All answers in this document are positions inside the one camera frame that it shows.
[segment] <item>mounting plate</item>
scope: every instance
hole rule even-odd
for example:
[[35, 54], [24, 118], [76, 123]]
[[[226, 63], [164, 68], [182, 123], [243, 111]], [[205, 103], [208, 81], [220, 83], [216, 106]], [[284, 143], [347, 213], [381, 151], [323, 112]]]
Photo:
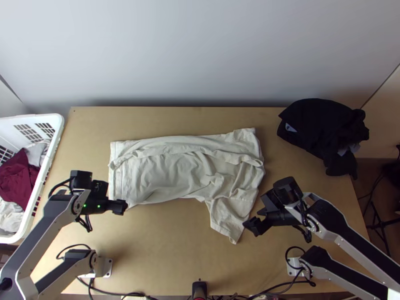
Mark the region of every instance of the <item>mounting plate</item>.
[[85, 275], [81, 275], [78, 276], [79, 278], [98, 278], [98, 277], [102, 277], [102, 278], [108, 278], [111, 276], [111, 271], [113, 270], [113, 259], [112, 258], [103, 258], [103, 257], [99, 257], [99, 272], [98, 274], [96, 274], [94, 271], [90, 272], [88, 274]]
[[[300, 257], [288, 257], [287, 263], [291, 264], [293, 267], [296, 267], [296, 268], [302, 267], [302, 265], [300, 264]], [[292, 268], [287, 263], [286, 263], [287, 274], [289, 276], [293, 276], [293, 277], [296, 276], [297, 273], [299, 272], [299, 270]], [[306, 278], [310, 279], [310, 273], [307, 270], [307, 268], [300, 273], [299, 277], [306, 277]]]

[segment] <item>table surface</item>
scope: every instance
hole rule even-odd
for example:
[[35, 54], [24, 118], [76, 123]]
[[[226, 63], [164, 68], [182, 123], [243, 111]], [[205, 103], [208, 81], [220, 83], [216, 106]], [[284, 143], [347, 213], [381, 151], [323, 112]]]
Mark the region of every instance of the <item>table surface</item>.
[[[171, 135], [213, 135], [241, 128], [256, 128], [264, 156], [266, 175], [259, 195], [275, 181], [293, 176], [304, 192], [314, 192], [341, 210], [348, 223], [368, 238], [360, 207], [348, 175], [325, 175], [322, 160], [280, 139], [278, 114], [270, 107], [73, 107], [52, 164], [43, 195], [68, 178], [70, 170], [93, 172], [93, 179], [108, 181], [110, 142]], [[42, 217], [47, 199], [40, 202], [35, 223]], [[260, 198], [251, 212], [263, 207]], [[330, 255], [366, 273], [342, 249], [313, 236], [306, 244], [290, 226], [273, 227], [254, 237], [245, 230], [237, 245], [210, 228], [204, 203], [177, 199], [139, 205], [117, 216], [111, 212], [90, 217], [93, 232], [79, 224], [64, 227], [32, 274], [38, 280], [55, 268], [56, 254], [72, 244], [85, 243], [101, 256], [114, 259], [110, 278], [97, 278], [95, 287], [114, 292], [142, 291], [148, 295], [189, 295], [192, 282], [208, 282], [211, 295], [255, 294], [279, 283], [287, 275], [285, 251], [290, 246], [308, 249], [319, 245]], [[290, 293], [326, 293], [342, 289], [327, 280], [316, 287], [295, 284]], [[75, 280], [64, 293], [87, 294]]]

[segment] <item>black garment pile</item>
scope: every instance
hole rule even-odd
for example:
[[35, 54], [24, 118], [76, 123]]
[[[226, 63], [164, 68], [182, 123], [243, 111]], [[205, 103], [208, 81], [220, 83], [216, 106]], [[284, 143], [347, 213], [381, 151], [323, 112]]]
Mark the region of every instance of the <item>black garment pile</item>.
[[351, 147], [369, 139], [362, 109], [326, 99], [302, 99], [279, 117], [277, 135], [323, 160], [326, 175], [350, 174], [357, 179], [357, 162]]

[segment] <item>maroon clothing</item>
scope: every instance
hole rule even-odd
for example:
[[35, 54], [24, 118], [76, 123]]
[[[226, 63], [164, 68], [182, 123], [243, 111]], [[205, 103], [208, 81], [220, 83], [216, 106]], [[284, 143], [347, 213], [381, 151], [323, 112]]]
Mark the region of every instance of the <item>maroon clothing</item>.
[[24, 149], [0, 166], [0, 197], [25, 211], [40, 168], [30, 165]]

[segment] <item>laundry basket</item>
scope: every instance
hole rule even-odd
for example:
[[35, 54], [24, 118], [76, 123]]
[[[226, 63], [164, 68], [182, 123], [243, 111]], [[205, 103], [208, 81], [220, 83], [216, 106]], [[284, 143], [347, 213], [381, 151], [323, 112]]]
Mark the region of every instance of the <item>laundry basket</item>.
[[27, 236], [39, 205], [48, 171], [52, 165], [64, 128], [64, 118], [57, 113], [27, 114], [0, 118], [0, 165], [13, 157], [21, 148], [51, 140], [45, 159], [29, 198], [21, 225], [16, 233], [0, 229], [0, 243], [12, 244]]

